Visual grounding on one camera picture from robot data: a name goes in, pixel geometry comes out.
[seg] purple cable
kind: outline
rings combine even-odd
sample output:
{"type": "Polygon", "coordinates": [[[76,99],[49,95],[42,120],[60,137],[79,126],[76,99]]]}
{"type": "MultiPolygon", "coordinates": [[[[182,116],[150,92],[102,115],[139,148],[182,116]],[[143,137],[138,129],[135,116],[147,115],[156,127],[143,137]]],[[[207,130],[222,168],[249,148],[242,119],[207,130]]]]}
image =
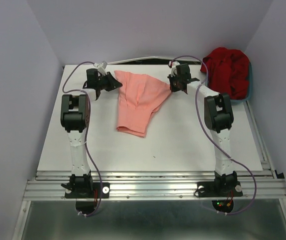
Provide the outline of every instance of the purple cable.
{"type": "MultiPolygon", "coordinates": [[[[184,58],[184,57],[194,58],[194,59],[200,61],[200,62],[205,66],[205,68],[206,68],[206,78],[205,78],[205,80],[202,82],[202,84],[203,84],[204,82],[207,82],[207,81],[208,81],[208,68],[207,68],[206,64],[205,64],[202,60],[198,59],[197,57],[194,57],[194,56],[191,56],[191,55],[182,55],[182,56],[178,56],[178,57],[174,58],[171,62],[175,61],[176,59],[184,58]]],[[[254,181],[254,194],[253,194],[253,197],[252,197],[251,202],[250,202],[245,208],[243,208],[242,210],[239,210],[239,211],[236,211],[236,212],[231,212],[231,213],[229,213],[229,214],[226,213],[226,215],[236,215],[236,214],[240,214],[241,212],[244,212],[245,210],[247,210],[247,209],[253,204],[253,202],[254,202],[254,200],[255,200],[256,192],[257,192],[256,180],[255,180],[254,174],[252,173],[252,171],[251,171],[247,166],[245,166],[244,164],[242,164],[242,163],[240,163],[240,162],[238,162],[238,161],[232,159],[231,156],[230,156],[227,152],[225,152],[219,145],[217,145],[217,144],[213,141],[213,139],[207,134],[207,132],[206,132],[206,130],[205,130],[205,128],[204,128],[204,125],[203,125],[203,123],[202,123],[200,114],[199,114],[198,103],[197,103],[197,96],[198,96],[198,92],[199,92],[199,89],[200,89],[201,86],[202,86],[202,85],[200,84],[200,85],[198,86],[197,90],[196,90],[196,94],[195,94],[195,106],[196,106],[196,113],[197,113],[198,121],[199,121],[199,124],[200,124],[201,127],[202,127],[203,132],[205,133],[205,135],[207,136],[207,138],[211,141],[211,143],[214,144],[214,146],[217,147],[224,155],[226,155],[229,159],[231,159],[232,162],[234,162],[234,163],[236,163],[236,164],[238,164],[238,165],[241,165],[243,168],[245,168],[245,169],[249,172],[249,174],[251,175],[251,177],[253,178],[253,181],[254,181]]]]}
{"type": "MultiPolygon", "coordinates": [[[[86,91],[82,90],[82,89],[72,89],[72,90],[69,90],[69,91],[65,91],[66,83],[67,83],[68,80],[71,78],[71,76],[72,76],[73,73],[76,71],[76,69],[77,69],[79,66],[83,65],[83,64],[94,64],[94,63],[91,62],[91,61],[84,61],[84,62],[78,64],[78,65],[74,68],[74,70],[71,72],[71,74],[69,74],[69,76],[67,77],[66,81],[65,81],[64,84],[63,84],[62,90],[63,90],[63,93],[65,93],[65,94],[68,94],[68,93],[71,93],[71,92],[82,92],[82,93],[86,94],[86,95],[88,96],[88,108],[89,108],[89,118],[90,118],[91,101],[90,101],[90,98],[89,98],[88,93],[87,93],[86,91]]],[[[88,134],[88,128],[86,129],[85,139],[87,139],[87,134],[88,134]]],[[[96,169],[96,172],[97,172],[98,177],[99,177],[100,187],[101,187],[100,197],[99,197],[99,200],[98,200],[98,203],[97,203],[97,206],[96,206],[95,210],[94,210],[92,213],[87,214],[87,215],[81,214],[81,215],[83,215],[84,217],[87,218],[87,217],[90,217],[90,216],[94,215],[94,214],[97,212],[97,210],[98,210],[98,208],[99,208],[99,206],[100,206],[100,204],[101,204],[102,195],[103,195],[103,181],[102,181],[101,173],[100,173],[100,171],[99,171],[97,165],[95,164],[95,162],[94,162],[94,160],[93,160],[91,154],[89,153],[88,146],[87,146],[87,142],[85,142],[85,149],[86,149],[86,152],[87,152],[87,155],[88,155],[89,159],[91,160],[92,164],[94,165],[94,167],[95,167],[95,169],[96,169]]]]}

